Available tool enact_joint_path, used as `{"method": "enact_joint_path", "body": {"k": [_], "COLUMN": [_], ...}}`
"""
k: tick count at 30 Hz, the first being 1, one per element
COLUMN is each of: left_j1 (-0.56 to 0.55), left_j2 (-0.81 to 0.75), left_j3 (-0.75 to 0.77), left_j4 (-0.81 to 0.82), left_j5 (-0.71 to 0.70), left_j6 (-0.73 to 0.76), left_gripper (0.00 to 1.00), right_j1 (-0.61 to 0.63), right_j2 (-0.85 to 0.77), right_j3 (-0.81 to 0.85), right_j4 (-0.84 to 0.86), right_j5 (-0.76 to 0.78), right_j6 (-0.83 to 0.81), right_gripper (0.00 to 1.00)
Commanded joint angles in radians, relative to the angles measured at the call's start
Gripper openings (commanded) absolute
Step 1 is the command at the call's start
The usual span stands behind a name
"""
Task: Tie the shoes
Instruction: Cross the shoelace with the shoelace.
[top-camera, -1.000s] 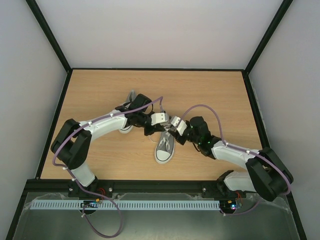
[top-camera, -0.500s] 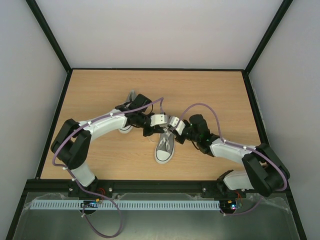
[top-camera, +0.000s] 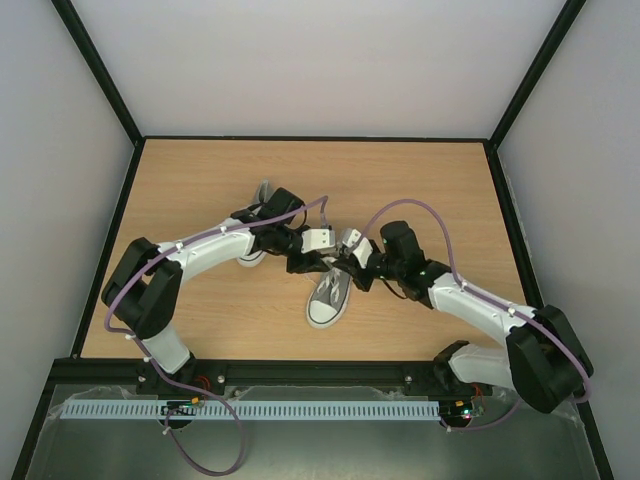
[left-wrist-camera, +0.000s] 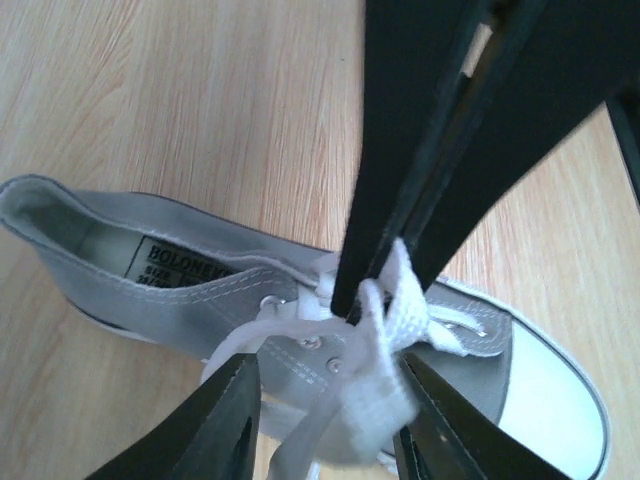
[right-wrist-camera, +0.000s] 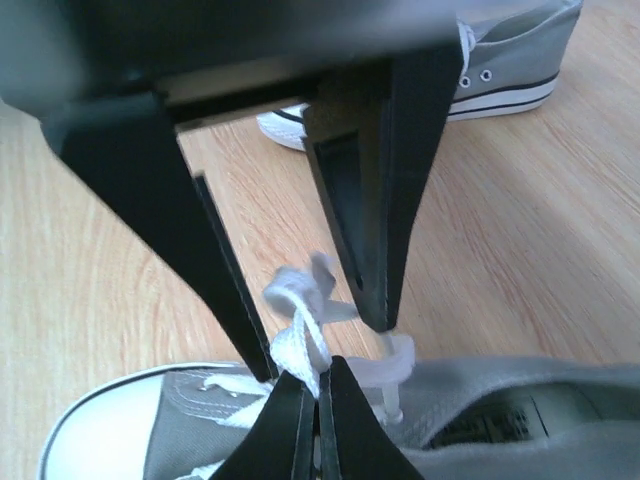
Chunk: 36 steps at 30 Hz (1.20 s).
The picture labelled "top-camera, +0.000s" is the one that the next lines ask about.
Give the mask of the grey sneaker sideways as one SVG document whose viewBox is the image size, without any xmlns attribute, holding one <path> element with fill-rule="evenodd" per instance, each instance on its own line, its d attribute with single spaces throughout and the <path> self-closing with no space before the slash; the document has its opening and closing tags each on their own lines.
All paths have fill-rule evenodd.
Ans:
<svg viewBox="0 0 640 480">
<path fill-rule="evenodd" d="M 315 329 L 333 326 L 345 313 L 351 291 L 351 276 L 331 266 L 320 277 L 306 305 L 306 319 Z"/>
</svg>

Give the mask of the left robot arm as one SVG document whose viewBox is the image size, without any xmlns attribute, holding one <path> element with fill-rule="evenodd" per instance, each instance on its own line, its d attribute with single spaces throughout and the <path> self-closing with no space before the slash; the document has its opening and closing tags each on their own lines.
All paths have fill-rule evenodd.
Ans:
<svg viewBox="0 0 640 480">
<path fill-rule="evenodd" d="M 327 196 L 310 203 L 284 188 L 229 215 L 221 223 L 172 242 L 145 237 L 131 242 L 101 294 L 107 306 L 104 329 L 123 334 L 144 360 L 167 376 L 178 374 L 193 354 L 172 326 L 182 286 L 206 271 L 259 250 L 296 256 L 302 232 L 289 224 L 299 214 L 319 207 L 326 227 Z"/>
</svg>

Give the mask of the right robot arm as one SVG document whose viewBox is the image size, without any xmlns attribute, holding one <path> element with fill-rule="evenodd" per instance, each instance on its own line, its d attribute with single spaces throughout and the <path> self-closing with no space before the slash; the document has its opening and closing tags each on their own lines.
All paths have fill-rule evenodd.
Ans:
<svg viewBox="0 0 640 480">
<path fill-rule="evenodd" d="M 541 413 L 569 398 L 586 399 L 594 368 L 562 310 L 509 302 L 467 282 L 451 264 L 426 258 L 404 221 L 384 225 L 381 237 L 383 244 L 377 246 L 355 229 L 342 234 L 336 265 L 359 290 L 369 290 L 376 280 L 394 282 L 407 299 L 457 317 L 497 344 L 451 346 L 436 367 L 443 389 L 499 386 Z"/>
</svg>

